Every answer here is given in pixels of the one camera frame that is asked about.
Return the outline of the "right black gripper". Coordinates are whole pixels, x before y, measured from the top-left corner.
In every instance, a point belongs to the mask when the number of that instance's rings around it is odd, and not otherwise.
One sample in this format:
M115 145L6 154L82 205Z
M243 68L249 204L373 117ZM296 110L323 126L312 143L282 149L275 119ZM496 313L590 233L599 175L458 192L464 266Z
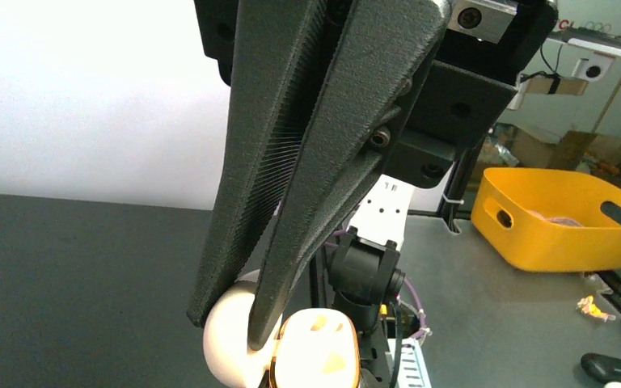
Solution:
M379 177L386 156L368 141L394 105L401 106L396 128L404 128L384 144L395 152L386 173L432 188L479 144L558 17L553 1L513 1L514 15L493 10L489 1L317 1L314 7L310 48L291 92L281 97L259 164L224 172L250 175L256 189L289 182L248 319L253 350L268 341L310 257ZM413 109L404 89L419 90Z

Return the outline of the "cream earbud charging case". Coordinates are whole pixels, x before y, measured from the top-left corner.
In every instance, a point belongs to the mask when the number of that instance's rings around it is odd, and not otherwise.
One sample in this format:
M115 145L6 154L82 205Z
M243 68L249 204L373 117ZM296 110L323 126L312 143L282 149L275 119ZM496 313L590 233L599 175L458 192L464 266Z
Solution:
M209 371L228 387L361 387L357 331L338 310L310 308L279 318L258 351L247 345L247 320L258 271L237 279L204 327Z

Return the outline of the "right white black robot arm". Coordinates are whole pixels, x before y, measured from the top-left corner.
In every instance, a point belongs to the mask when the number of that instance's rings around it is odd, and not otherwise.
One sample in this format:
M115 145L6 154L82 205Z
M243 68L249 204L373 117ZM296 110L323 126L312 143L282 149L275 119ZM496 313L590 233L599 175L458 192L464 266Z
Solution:
M517 94L553 1L198 1L230 88L187 315L228 387L393 387L398 269L434 188Z

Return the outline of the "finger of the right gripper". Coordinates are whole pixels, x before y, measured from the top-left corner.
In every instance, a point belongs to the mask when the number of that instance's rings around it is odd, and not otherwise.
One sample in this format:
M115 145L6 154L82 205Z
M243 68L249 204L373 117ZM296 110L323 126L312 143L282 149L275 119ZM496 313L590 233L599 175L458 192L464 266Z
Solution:
M208 57L230 88L226 148L187 315L203 327L254 251L294 172L348 1L199 1Z

